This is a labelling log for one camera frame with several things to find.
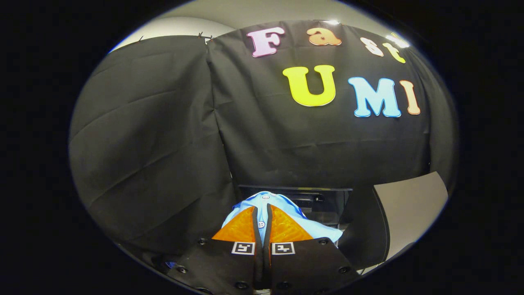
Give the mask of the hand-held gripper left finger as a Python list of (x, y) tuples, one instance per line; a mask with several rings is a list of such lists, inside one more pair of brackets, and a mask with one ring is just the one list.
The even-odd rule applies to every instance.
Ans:
[(258, 209), (239, 212), (211, 238), (200, 238), (168, 277), (204, 294), (253, 294), (263, 280)]

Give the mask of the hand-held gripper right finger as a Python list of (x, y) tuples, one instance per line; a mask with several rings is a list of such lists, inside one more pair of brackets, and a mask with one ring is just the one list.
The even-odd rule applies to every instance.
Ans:
[(327, 236), (313, 237), (269, 204), (262, 247), (262, 286), (272, 294), (330, 294), (361, 278)]

